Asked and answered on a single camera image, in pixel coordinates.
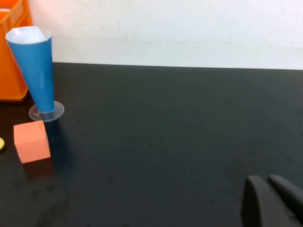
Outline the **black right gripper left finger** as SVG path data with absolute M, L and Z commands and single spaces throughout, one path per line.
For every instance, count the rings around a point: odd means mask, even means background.
M 256 175 L 245 180 L 241 221 L 244 227 L 301 226 L 269 182 Z

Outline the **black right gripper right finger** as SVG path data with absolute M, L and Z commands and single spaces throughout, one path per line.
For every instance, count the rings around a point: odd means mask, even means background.
M 303 190 L 279 175 L 270 175 L 267 179 L 285 205 L 303 223 Z

